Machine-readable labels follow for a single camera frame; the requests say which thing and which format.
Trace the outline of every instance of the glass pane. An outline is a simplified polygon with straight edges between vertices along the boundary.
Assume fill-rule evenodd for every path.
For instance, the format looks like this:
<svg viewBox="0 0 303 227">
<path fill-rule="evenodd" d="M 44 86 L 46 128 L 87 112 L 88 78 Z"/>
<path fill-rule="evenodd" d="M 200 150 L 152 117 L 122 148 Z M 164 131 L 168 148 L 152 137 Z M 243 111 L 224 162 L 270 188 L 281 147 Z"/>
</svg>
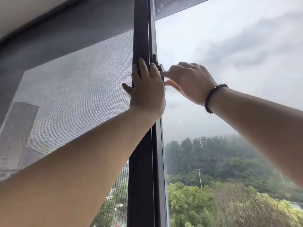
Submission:
<svg viewBox="0 0 303 227">
<path fill-rule="evenodd" d="M 198 63 L 218 84 L 303 110 L 302 7 L 303 0 L 201 3 L 156 21 L 159 62 Z M 171 226 L 303 226 L 301 188 L 219 117 L 171 87 L 165 97 Z"/>
<path fill-rule="evenodd" d="M 4 180 L 129 107 L 133 31 L 26 71 L 0 136 Z M 91 226 L 125 226 L 128 164 Z"/>
</svg>

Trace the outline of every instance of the finger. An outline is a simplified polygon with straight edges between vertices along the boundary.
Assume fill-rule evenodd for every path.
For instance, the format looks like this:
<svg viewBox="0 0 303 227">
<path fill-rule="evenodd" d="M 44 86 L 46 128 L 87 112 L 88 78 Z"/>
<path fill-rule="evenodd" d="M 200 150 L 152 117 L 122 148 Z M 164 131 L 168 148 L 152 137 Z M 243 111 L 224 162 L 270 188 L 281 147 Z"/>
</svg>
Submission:
<svg viewBox="0 0 303 227">
<path fill-rule="evenodd" d="M 165 86 L 171 86 L 174 89 L 176 89 L 178 92 L 182 92 L 182 89 L 179 87 L 179 85 L 177 85 L 174 81 L 172 80 L 167 80 L 165 81 Z"/>
<path fill-rule="evenodd" d="M 122 84 L 123 89 L 127 92 L 128 95 L 132 96 L 134 88 L 128 86 L 127 84 Z"/>
<path fill-rule="evenodd" d="M 139 65 L 140 65 L 141 79 L 149 77 L 149 70 L 146 66 L 145 61 L 142 58 L 139 58 Z"/>
<path fill-rule="evenodd" d="M 133 72 L 131 73 L 131 77 L 132 77 L 134 84 L 136 84 L 140 81 L 138 67 L 135 64 L 133 64 L 132 68 L 133 68 Z"/>
<path fill-rule="evenodd" d="M 150 76 L 151 78 L 161 78 L 159 70 L 154 63 L 150 64 Z"/>
<path fill-rule="evenodd" d="M 161 72 L 161 76 L 171 79 L 173 82 L 179 84 L 180 83 L 180 77 L 182 76 L 182 72 L 177 71 L 164 71 Z"/>
<path fill-rule="evenodd" d="M 180 65 L 183 68 L 191 68 L 191 65 L 187 62 L 179 62 L 178 65 Z"/>
</svg>

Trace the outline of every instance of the cloudy sky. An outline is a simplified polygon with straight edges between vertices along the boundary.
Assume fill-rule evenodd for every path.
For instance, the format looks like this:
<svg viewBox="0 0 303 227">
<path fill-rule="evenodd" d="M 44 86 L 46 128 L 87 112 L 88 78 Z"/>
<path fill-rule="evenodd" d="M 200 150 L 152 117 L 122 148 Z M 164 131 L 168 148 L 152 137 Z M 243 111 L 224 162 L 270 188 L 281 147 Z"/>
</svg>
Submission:
<svg viewBox="0 0 303 227">
<path fill-rule="evenodd" d="M 204 65 L 218 84 L 303 110 L 303 0 L 209 0 L 156 22 L 167 70 Z M 214 114 L 168 87 L 165 143 L 233 134 Z"/>
<path fill-rule="evenodd" d="M 156 22 L 158 59 L 207 67 L 218 84 L 303 110 L 303 0 L 209 0 Z M 25 72 L 15 101 L 39 106 L 33 149 L 64 145 L 124 111 L 132 31 Z M 168 88 L 165 143 L 232 134 L 220 118 Z"/>
</svg>

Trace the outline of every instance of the mesh screen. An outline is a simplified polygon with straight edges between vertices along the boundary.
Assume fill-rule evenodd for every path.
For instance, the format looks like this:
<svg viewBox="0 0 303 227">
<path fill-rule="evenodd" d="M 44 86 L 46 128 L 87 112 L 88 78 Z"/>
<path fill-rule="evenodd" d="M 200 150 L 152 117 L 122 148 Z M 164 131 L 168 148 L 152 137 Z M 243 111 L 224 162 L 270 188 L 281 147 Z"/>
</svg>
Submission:
<svg viewBox="0 0 303 227">
<path fill-rule="evenodd" d="M 1 127 L 0 179 L 123 112 L 133 31 L 26 71 Z M 125 226 L 128 164 L 91 226 Z"/>
</svg>

